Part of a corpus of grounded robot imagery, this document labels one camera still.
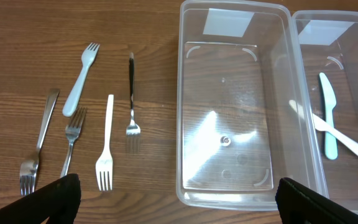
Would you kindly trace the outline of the white plastic fork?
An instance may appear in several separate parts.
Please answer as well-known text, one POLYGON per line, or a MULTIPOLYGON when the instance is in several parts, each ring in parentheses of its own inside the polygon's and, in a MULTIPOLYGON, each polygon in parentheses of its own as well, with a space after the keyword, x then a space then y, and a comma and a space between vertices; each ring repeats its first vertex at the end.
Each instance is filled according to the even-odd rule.
POLYGON ((104 129, 104 148, 96 161, 96 178, 100 191, 112 190, 113 159, 110 150, 114 95, 108 95, 104 129))

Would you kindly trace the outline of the light blue plastic knife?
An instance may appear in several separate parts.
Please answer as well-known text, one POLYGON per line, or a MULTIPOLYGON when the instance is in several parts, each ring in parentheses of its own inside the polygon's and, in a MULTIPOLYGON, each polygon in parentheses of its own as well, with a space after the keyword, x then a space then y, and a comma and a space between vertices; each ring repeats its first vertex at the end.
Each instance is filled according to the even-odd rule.
MULTIPOLYGON (((319 73, 321 90, 323 92, 325 122, 331 127, 334 126, 333 109, 336 106, 336 96, 331 83, 325 73, 319 73)), ((337 140, 330 133, 326 132, 324 137, 324 152, 328 159, 335 160, 338 157, 337 140)))

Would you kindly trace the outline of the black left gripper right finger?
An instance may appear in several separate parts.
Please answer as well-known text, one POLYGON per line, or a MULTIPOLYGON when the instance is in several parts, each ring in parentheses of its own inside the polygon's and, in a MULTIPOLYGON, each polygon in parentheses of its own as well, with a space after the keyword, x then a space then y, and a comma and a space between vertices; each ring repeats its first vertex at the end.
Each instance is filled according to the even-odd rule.
POLYGON ((275 201, 284 224, 358 224, 357 214, 288 177, 280 179, 275 201))

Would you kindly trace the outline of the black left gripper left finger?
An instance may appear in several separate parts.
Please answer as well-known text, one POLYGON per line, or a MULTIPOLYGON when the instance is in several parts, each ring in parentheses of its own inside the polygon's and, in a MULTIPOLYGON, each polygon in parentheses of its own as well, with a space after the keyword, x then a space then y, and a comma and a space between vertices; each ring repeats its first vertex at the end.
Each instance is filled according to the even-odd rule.
POLYGON ((78 174, 68 174, 0 209, 0 223, 73 223, 81 203, 78 174))

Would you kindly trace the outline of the black handled metal fork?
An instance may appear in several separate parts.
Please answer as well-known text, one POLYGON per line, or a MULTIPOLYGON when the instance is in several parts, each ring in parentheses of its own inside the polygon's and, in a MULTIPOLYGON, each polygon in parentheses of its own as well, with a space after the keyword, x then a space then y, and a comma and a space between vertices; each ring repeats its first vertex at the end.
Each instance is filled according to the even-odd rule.
POLYGON ((138 153, 140 149, 141 129, 134 118, 134 74, 135 60, 134 53, 129 54, 129 84, 130 84, 130 123, 126 128, 127 149, 131 154, 138 153))

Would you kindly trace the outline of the pale blue plastic fork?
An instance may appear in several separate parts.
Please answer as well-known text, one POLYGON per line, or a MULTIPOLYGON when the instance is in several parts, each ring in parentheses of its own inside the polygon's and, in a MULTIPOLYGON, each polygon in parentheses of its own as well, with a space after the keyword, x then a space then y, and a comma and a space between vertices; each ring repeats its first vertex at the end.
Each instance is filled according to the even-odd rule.
POLYGON ((71 117, 78 106, 80 96, 81 96, 81 93, 83 90, 83 86, 85 84, 85 80, 86 80, 86 77, 88 74, 88 70, 90 69, 90 67, 92 66, 92 64, 96 58, 99 47, 100 47, 100 45, 97 43, 90 43, 89 46, 87 46, 87 48, 85 48, 85 50, 82 53, 81 72, 80 72, 73 88, 71 89, 71 92, 68 95, 68 98, 67 98, 67 100, 64 104, 63 110, 62 110, 63 115, 66 117, 71 117))

